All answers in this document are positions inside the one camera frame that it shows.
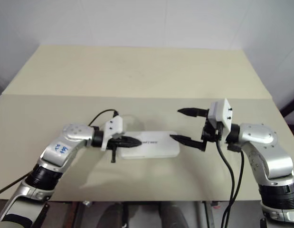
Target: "table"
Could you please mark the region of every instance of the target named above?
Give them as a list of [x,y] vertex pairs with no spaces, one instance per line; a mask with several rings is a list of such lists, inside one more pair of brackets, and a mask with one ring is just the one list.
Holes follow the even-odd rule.
[[[0,188],[32,169],[66,124],[115,108],[128,131],[173,130],[199,140],[205,119],[176,111],[224,97],[234,123],[269,125],[294,161],[294,137],[242,51],[41,46],[0,96]],[[176,158],[115,164],[110,152],[81,150],[52,200],[228,200],[231,180],[215,145],[180,149]],[[223,152],[237,177],[239,154]],[[247,159],[237,199],[260,199]]]

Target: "white rectangular object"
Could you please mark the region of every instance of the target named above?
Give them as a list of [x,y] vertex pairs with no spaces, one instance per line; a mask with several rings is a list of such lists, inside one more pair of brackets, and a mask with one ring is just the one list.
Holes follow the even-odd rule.
[[180,153],[179,143],[170,137],[173,131],[127,132],[126,136],[139,139],[142,144],[132,148],[117,148],[122,159],[171,158]]

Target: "black cable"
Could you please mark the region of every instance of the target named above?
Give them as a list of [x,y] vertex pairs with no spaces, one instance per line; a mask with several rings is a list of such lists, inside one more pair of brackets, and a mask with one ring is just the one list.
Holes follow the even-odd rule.
[[17,180],[15,180],[14,182],[12,182],[11,184],[5,186],[3,189],[0,190],[0,194],[4,191],[6,191],[7,189],[9,189],[10,187],[12,187],[13,185],[17,184],[19,181],[21,181],[22,179],[26,178],[31,172],[28,172],[27,174],[23,175],[22,177],[18,178]]
[[231,206],[233,205],[233,203],[236,201],[237,198],[237,194],[240,190],[240,186],[241,186],[241,182],[242,182],[242,177],[243,177],[243,172],[244,172],[244,153],[243,151],[240,152],[241,153],[241,169],[240,169],[240,174],[238,177],[238,182],[237,182],[237,189],[235,191],[235,194],[233,196],[232,201],[229,202],[228,206],[226,207],[224,214],[223,214],[223,219],[225,220],[225,216],[227,215],[227,220],[229,220],[229,215],[230,215],[230,210],[231,210]]
[[[219,140],[216,141],[216,145],[217,145],[218,153],[221,156],[221,158],[222,158],[223,162],[225,163],[225,165],[227,166],[227,168],[229,170],[229,173],[230,173],[230,176],[231,176],[231,193],[230,193],[230,198],[229,198],[229,204],[230,204],[230,202],[232,202],[232,199],[233,199],[233,193],[234,193],[234,187],[235,187],[234,174],[233,174],[233,171],[232,171],[232,168],[231,168],[229,162],[226,160],[226,158],[225,158],[225,156],[224,156],[224,154],[223,154],[223,152],[221,150]],[[225,217],[223,216],[222,223],[221,223],[221,228],[224,227],[224,223],[225,223],[225,227],[228,226],[228,220],[229,220],[229,216],[227,216],[226,222],[225,222]]]
[[118,115],[118,111],[116,111],[115,109],[106,109],[106,110],[103,110],[102,112],[100,112],[99,114],[97,114],[97,116],[94,117],[94,119],[89,123],[88,126],[91,126],[91,124],[97,119],[97,117],[99,117],[102,113],[105,113],[105,112],[109,112],[109,111],[113,111],[114,114],[113,114],[113,117],[117,116]]

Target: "white wall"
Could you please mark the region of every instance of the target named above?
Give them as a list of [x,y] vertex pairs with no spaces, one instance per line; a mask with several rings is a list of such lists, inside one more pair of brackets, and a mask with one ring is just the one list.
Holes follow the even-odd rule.
[[0,90],[39,44],[241,48],[294,97],[294,0],[0,0]]

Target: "robotic arm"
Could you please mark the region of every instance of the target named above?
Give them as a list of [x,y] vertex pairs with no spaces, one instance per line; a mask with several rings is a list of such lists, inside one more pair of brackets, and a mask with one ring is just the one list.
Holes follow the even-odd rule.
[[171,135],[173,139],[202,151],[205,151],[207,142],[216,140],[226,141],[231,151],[243,150],[259,185],[264,215],[276,221],[294,223],[293,162],[278,144],[276,132],[263,124],[232,124],[232,108],[227,99],[213,102],[208,110],[184,108],[179,112],[206,117],[201,138],[203,141],[194,141],[181,135]]
[[41,225],[49,207],[47,201],[78,150],[90,146],[100,147],[102,151],[109,149],[113,151],[112,162],[115,162],[117,147],[141,145],[139,140],[122,135],[123,120],[118,115],[106,122],[103,131],[81,124],[64,127],[61,135],[46,147],[33,171],[7,202],[0,214],[0,221],[11,228]]

